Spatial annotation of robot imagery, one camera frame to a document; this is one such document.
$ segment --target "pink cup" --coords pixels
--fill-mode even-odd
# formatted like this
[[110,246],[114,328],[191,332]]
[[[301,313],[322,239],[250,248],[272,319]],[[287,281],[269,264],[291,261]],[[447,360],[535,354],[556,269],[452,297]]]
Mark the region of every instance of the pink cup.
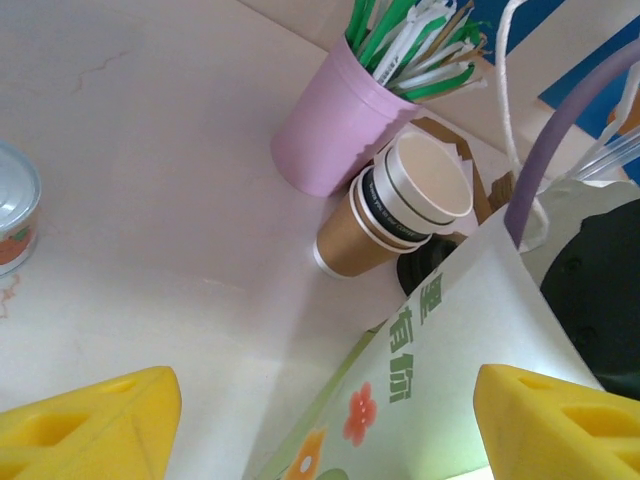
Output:
[[271,155],[291,185],[328,197],[419,110],[380,86],[341,38],[273,137]]

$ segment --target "table surface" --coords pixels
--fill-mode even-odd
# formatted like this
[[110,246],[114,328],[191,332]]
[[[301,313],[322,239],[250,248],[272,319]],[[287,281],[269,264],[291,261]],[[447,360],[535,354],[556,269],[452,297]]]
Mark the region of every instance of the table surface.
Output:
[[35,254],[0,279],[0,410],[170,365],[167,478],[253,478],[403,301],[392,264],[350,281],[315,266],[336,200],[270,159],[324,55],[235,0],[0,5],[0,136],[44,184]]

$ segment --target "tin can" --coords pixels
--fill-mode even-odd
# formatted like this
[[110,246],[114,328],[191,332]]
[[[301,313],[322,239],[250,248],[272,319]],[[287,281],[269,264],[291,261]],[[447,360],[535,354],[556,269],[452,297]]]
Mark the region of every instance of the tin can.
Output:
[[0,142],[0,277],[20,266],[35,247],[41,191],[38,171],[27,157]]

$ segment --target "white paper bag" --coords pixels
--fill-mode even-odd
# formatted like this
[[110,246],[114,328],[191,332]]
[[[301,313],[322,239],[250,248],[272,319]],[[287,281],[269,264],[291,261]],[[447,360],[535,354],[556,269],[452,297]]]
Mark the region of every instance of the white paper bag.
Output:
[[411,295],[269,480],[438,480],[488,464],[473,412],[485,363],[600,388],[523,266],[503,211]]

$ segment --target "can label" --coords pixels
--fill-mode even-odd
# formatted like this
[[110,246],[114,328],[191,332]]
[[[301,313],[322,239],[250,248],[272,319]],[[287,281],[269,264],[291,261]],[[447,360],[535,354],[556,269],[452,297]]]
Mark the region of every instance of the can label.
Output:
[[9,232],[0,232],[0,275],[16,267],[13,263],[21,256],[26,258],[35,228],[35,215],[32,215]]

